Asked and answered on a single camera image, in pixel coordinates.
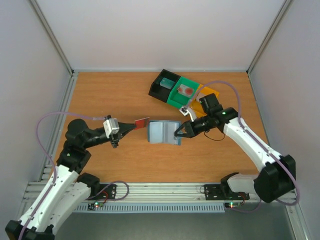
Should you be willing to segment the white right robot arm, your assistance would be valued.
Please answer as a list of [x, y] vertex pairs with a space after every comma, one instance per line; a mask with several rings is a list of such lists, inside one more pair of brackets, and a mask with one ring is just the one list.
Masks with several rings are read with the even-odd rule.
[[175, 137], [194, 138], [217, 128], [246, 153], [258, 170], [258, 175], [234, 172], [223, 177], [219, 187], [226, 199], [246, 193], [271, 203], [296, 188], [296, 162], [292, 156], [283, 156], [267, 145], [234, 108], [223, 108], [215, 94], [200, 98], [200, 104], [205, 113], [202, 117], [190, 107], [180, 108], [190, 119], [174, 132]]

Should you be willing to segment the teal card holder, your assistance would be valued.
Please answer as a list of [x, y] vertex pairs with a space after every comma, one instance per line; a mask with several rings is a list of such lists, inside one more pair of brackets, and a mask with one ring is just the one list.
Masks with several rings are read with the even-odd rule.
[[153, 120], [147, 127], [147, 140], [150, 144], [181, 145], [181, 138], [175, 136], [180, 121]]

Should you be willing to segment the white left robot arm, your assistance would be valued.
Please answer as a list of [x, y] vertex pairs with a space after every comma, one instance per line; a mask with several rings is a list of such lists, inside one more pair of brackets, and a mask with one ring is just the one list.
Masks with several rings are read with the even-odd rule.
[[102, 192], [100, 179], [83, 173], [91, 154], [88, 148], [110, 143], [113, 148], [136, 128], [107, 116], [103, 126], [90, 129], [83, 119], [67, 126], [66, 141], [48, 182], [19, 220], [10, 220], [5, 232], [11, 240], [53, 240], [75, 208]]

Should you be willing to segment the red VIP card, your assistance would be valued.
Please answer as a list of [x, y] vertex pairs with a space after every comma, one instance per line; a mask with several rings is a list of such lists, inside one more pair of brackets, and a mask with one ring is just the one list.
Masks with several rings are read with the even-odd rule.
[[146, 128], [150, 123], [150, 117], [137, 119], [134, 121], [135, 130]]

